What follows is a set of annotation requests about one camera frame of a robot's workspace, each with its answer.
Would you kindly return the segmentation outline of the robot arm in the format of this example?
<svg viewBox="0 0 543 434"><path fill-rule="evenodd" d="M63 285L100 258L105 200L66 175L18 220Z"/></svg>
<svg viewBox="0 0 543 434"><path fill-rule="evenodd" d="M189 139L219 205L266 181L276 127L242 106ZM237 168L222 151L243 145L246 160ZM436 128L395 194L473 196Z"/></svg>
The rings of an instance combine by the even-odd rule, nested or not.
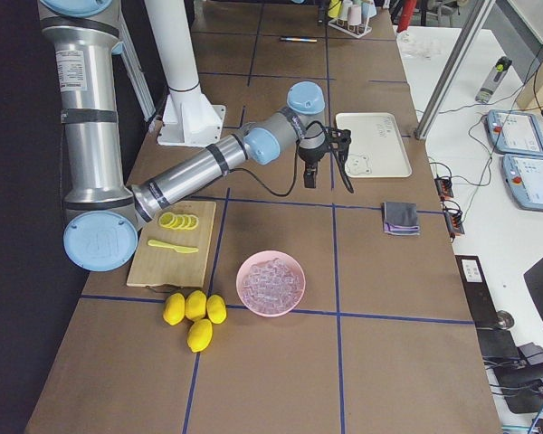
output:
<svg viewBox="0 0 543 434"><path fill-rule="evenodd" d="M71 169L63 245L76 265L90 271L121 267L136 250L138 231L160 211L244 162L266 165L290 146L323 150L327 144L323 91L310 81L293 85L286 106L268 119L222 137L224 108L201 91L184 3L148 1L146 10L167 78L172 127L182 144L198 152L143 184L126 185L111 60L127 45L121 4L38 4L43 35L55 49Z"/></svg>
<svg viewBox="0 0 543 434"><path fill-rule="evenodd" d="M295 5L314 6L317 10L317 24L323 25L327 21L328 13L326 0L291 0Z"/></svg>

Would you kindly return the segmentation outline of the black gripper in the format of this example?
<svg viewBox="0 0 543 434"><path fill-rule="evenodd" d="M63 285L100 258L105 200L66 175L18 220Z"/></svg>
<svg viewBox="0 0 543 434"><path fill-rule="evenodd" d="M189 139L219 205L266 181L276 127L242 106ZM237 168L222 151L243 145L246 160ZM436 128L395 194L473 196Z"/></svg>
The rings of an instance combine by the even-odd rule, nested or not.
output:
<svg viewBox="0 0 543 434"><path fill-rule="evenodd" d="M305 137L299 143L298 155L305 164L303 181L305 188L317 187L318 163L329 152L324 135Z"/></svg>
<svg viewBox="0 0 543 434"><path fill-rule="evenodd" d="M324 24L327 21L327 1L318 1L318 23Z"/></svg>

